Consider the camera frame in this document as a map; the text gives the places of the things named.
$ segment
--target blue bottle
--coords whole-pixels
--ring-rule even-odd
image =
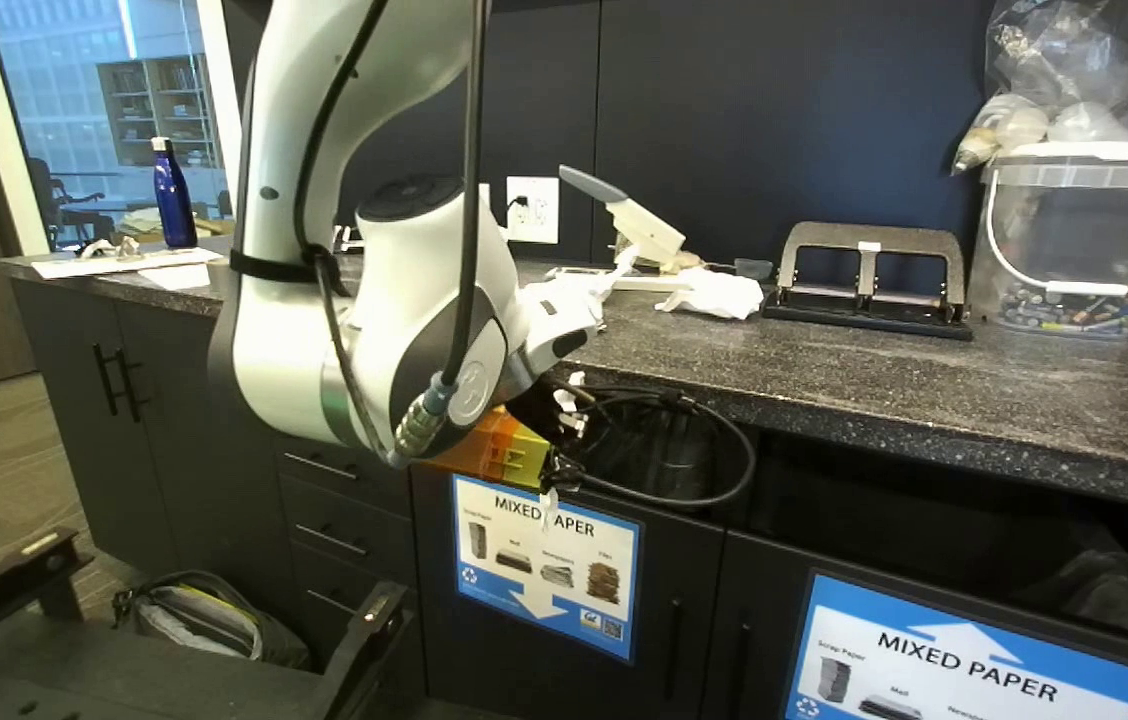
[[[167,136],[154,136],[154,150],[156,150],[154,180],[156,180],[166,243],[167,247],[197,247],[192,195],[190,195],[190,180],[179,177],[179,163],[174,156]]]

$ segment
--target electrical outlet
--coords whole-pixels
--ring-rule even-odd
[[[508,177],[508,241],[559,243],[559,177]]]

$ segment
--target shelf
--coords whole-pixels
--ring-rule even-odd
[[[140,147],[154,144],[148,136],[166,130],[174,147],[200,156],[197,166],[217,166],[212,105],[209,86],[197,86],[197,81],[205,81],[205,56],[98,63],[98,81],[109,100],[122,163],[148,163],[148,150]]]

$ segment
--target plastic container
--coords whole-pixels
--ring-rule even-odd
[[[154,184],[156,184],[166,243],[197,247],[192,190],[174,156],[167,136],[154,136],[154,150],[156,150]]]
[[[983,173],[978,318],[1128,337],[1128,144],[1031,144]]]

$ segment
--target recycling sign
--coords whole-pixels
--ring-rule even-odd
[[[454,512],[460,597],[634,658],[641,525],[467,477]]]
[[[1128,720],[1128,662],[813,581],[789,720]]]

